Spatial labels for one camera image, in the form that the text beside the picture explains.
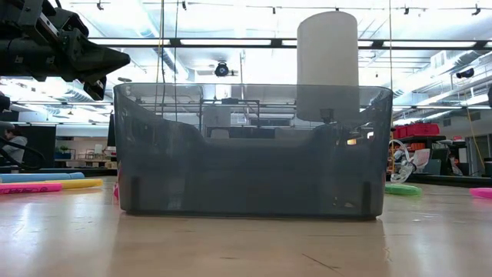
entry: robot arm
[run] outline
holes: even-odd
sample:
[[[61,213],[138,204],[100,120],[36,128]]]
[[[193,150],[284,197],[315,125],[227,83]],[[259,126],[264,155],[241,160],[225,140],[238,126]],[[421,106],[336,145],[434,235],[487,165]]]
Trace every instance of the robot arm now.
[[[106,75],[129,62],[127,54],[90,42],[74,12],[48,0],[0,0],[0,76],[77,79],[102,100]]]

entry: pink pool noodle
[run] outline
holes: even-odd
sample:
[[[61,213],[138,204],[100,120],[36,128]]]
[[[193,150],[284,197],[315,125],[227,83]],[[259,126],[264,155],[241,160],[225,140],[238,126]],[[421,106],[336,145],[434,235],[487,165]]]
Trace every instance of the pink pool noodle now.
[[[62,190],[61,183],[39,183],[39,184],[8,183],[8,184],[0,185],[0,194],[59,192],[61,190]]]
[[[470,194],[475,197],[492,199],[492,188],[470,189]]]

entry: ceiling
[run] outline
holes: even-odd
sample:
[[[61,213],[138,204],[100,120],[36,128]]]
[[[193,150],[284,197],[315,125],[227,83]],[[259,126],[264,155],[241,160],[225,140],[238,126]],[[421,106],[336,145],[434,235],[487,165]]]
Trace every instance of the ceiling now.
[[[97,6],[99,1],[94,0],[60,0],[60,2],[63,8],[77,12],[81,16],[92,38],[157,38],[160,33],[162,4],[160,0],[105,0],[101,2],[102,9]],[[391,1],[391,7],[389,3],[388,0],[194,0],[185,1],[185,4],[183,1],[165,1],[164,37],[295,38],[297,27],[304,19],[339,8],[357,19],[359,39],[488,40],[492,38],[492,1],[398,0]],[[480,8],[480,13],[472,15],[476,12],[476,5]],[[131,56],[131,64],[108,76],[106,99],[108,102],[112,101],[112,87],[121,83],[119,77],[129,78],[133,82],[163,81],[161,66],[157,66],[156,49],[118,48],[118,50]],[[295,84],[297,78],[295,49],[167,48],[166,51],[171,60],[177,57],[178,68],[178,74],[174,75],[173,66],[165,65],[166,82],[173,82],[176,78],[176,82],[193,80],[199,83]],[[447,85],[449,86],[444,83],[451,80],[449,72],[436,75],[435,72],[428,70],[431,67],[431,57],[438,52],[436,50],[392,52],[360,50],[360,85],[392,86],[394,91],[403,95],[403,98],[398,100],[398,105],[414,105],[426,98],[439,95],[447,89]],[[229,68],[238,74],[218,79],[212,73],[218,62],[227,62]],[[492,66],[487,67],[487,63],[488,60],[485,58],[480,63],[483,67],[481,78],[490,75],[488,70],[492,69]],[[62,96],[65,99],[73,101],[71,95],[74,92],[70,87],[73,88],[74,85],[62,89],[62,92],[55,92],[46,86],[42,87],[40,90],[44,93],[38,95],[39,100],[36,100],[51,101],[57,97],[60,99],[60,94],[64,94]],[[415,98],[415,92],[425,96]],[[412,96],[411,99],[402,100],[409,95]],[[51,107],[60,108],[58,105],[51,105]],[[98,113],[103,117],[111,111],[111,107],[107,106],[88,108],[84,105],[77,108],[88,110],[89,114]],[[87,119],[82,117],[73,120]]]

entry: security camera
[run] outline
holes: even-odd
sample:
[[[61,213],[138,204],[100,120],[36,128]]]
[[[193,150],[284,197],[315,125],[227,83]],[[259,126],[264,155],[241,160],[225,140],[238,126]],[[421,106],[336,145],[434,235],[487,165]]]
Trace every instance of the security camera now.
[[[225,62],[219,62],[217,65],[217,68],[215,69],[215,75],[217,77],[224,77],[229,74],[229,67],[228,64]]]
[[[456,77],[458,78],[471,78],[475,74],[475,70],[473,68],[470,68],[468,70],[465,70],[463,72],[458,72],[456,73]]]

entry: white cylinder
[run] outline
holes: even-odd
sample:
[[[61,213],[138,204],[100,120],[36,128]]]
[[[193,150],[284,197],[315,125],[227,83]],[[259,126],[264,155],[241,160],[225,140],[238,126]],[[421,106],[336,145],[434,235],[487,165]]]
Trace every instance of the white cylinder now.
[[[345,12],[324,12],[298,28],[297,116],[321,122],[350,121],[359,113],[357,20]],[[303,85],[343,85],[324,88]]]

